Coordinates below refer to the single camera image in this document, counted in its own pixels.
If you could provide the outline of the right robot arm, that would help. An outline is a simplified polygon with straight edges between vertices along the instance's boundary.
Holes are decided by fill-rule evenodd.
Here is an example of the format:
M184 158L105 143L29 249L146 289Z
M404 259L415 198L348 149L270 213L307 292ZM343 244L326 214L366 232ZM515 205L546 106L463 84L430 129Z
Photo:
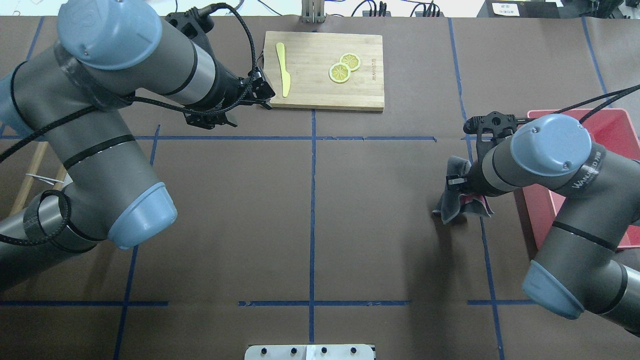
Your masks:
M448 223L466 199L498 197L531 185L563 196L522 289L565 319L591 312L638 336L639 272L614 260L629 226L639 224L639 162L592 140L580 121L552 112L519 119L501 112L469 118L477 160L449 160L438 209Z

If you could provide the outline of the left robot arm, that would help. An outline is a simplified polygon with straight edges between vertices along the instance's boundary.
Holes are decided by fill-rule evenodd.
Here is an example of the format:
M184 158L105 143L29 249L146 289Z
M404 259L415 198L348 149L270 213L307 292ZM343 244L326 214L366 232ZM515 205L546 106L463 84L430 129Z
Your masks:
M143 0L69 0L57 16L57 41L1 80L1 121L20 141L46 141L70 177L1 221L1 289L5 291L104 240L130 249L178 216L166 184L121 117L134 102L183 113L211 130L226 112L275 92L257 64L233 74L214 55L211 14L226 3L192 7L164 19Z

